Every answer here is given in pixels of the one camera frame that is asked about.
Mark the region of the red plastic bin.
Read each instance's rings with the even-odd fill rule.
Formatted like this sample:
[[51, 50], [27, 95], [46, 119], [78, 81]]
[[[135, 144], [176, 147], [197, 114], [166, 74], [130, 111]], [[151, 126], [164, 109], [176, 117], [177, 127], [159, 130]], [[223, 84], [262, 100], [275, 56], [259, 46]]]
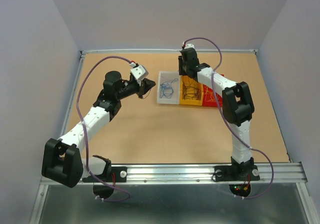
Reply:
[[199, 84], [200, 85], [200, 105], [202, 107], [213, 107], [217, 108], [217, 102], [215, 99], [215, 96], [213, 94], [213, 90], [209, 88], [208, 86], [204, 84]]

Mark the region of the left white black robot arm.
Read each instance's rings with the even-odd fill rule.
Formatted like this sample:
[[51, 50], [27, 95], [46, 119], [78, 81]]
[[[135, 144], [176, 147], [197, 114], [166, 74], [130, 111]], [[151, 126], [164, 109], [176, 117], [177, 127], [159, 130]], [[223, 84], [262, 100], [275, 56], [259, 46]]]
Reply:
[[44, 147], [42, 176], [73, 188], [81, 179], [95, 176], [100, 181], [111, 177], [111, 162], [101, 156], [81, 157], [89, 149], [89, 140], [119, 112], [121, 100], [136, 94], [138, 98], [150, 91], [155, 82], [148, 79], [143, 66], [131, 69], [129, 80], [118, 71], [105, 75], [103, 89], [89, 112], [69, 132], [58, 139], [49, 139]]

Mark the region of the yellow plastic bin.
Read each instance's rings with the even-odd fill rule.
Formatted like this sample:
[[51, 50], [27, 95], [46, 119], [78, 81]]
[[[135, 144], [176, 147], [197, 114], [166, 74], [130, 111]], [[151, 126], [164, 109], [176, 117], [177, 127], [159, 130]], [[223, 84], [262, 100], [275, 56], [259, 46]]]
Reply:
[[188, 76], [180, 77], [180, 105], [201, 106], [200, 83]]

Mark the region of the white plastic bin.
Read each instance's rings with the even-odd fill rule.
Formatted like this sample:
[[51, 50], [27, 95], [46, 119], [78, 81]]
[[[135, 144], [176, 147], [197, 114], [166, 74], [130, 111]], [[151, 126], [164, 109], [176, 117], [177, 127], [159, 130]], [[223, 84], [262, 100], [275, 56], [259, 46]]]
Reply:
[[157, 104], [179, 105], [181, 77], [177, 71], [160, 71], [157, 82]]

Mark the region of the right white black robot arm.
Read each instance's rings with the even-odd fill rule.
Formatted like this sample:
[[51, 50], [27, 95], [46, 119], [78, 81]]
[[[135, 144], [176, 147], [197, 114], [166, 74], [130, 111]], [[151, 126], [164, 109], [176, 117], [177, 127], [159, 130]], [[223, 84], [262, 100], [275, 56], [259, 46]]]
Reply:
[[215, 166], [213, 181], [243, 181], [250, 178], [255, 165], [250, 145], [250, 124], [255, 107], [248, 84], [229, 80], [208, 64], [200, 63], [193, 47], [184, 48], [180, 53], [179, 74], [211, 88], [213, 95], [222, 98], [222, 105], [219, 105], [218, 109], [231, 132], [231, 164]]

